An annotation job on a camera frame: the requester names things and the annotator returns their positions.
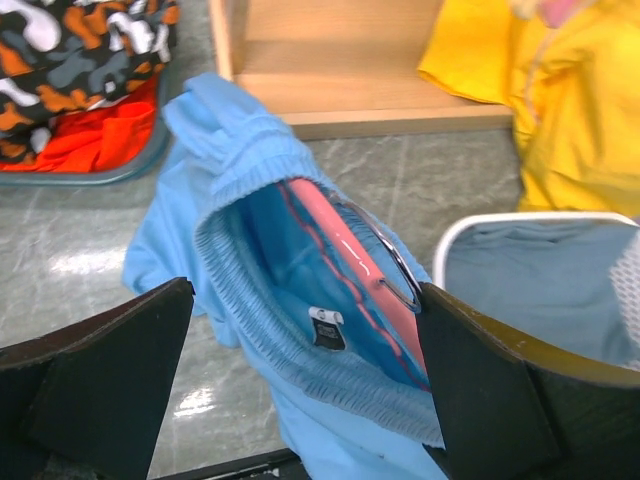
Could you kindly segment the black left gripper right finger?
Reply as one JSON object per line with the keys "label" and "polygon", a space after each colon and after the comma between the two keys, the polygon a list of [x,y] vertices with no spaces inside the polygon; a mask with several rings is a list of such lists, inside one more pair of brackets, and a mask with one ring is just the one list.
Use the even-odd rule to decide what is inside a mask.
{"label": "black left gripper right finger", "polygon": [[451,479],[636,479],[639,374],[421,286],[419,342]]}

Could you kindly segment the light blue shorts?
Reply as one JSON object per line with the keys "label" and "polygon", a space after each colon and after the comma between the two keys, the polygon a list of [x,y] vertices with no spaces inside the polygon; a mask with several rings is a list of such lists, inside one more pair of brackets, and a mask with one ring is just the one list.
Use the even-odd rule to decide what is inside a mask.
{"label": "light blue shorts", "polygon": [[[356,352],[347,333],[322,341],[314,309],[354,313],[350,292],[291,215],[278,184],[313,182],[345,198],[291,129],[213,73],[189,79],[164,109],[175,143],[125,257],[144,293],[174,277],[195,289],[217,341],[239,347],[266,380],[281,436],[314,479],[440,479],[443,443],[430,390]],[[412,294],[357,214],[336,210],[387,278]],[[387,227],[420,284],[423,267]]]}

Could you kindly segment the pink hanger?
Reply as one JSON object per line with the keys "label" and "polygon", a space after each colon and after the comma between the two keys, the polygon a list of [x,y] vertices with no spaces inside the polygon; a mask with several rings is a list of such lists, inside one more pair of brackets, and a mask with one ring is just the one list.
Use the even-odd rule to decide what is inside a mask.
{"label": "pink hanger", "polygon": [[[325,196],[304,178],[281,182],[278,188],[291,215],[315,242],[326,268],[350,292],[355,303],[354,313],[347,317],[314,309],[312,322],[320,329],[316,337],[334,342],[341,341],[343,333],[350,334],[358,354],[428,392],[430,385],[416,326],[416,315],[421,311],[419,283],[394,244],[368,213],[335,192]],[[338,206],[357,214],[374,234],[404,278],[411,297],[387,278],[342,219]]]}

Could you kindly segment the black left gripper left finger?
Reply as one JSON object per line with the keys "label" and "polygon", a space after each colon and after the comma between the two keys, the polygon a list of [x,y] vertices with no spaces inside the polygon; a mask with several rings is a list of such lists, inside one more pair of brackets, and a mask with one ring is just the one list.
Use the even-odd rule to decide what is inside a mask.
{"label": "black left gripper left finger", "polygon": [[1,476],[61,457],[106,479],[146,477],[193,308],[175,278],[109,311],[1,350]]}

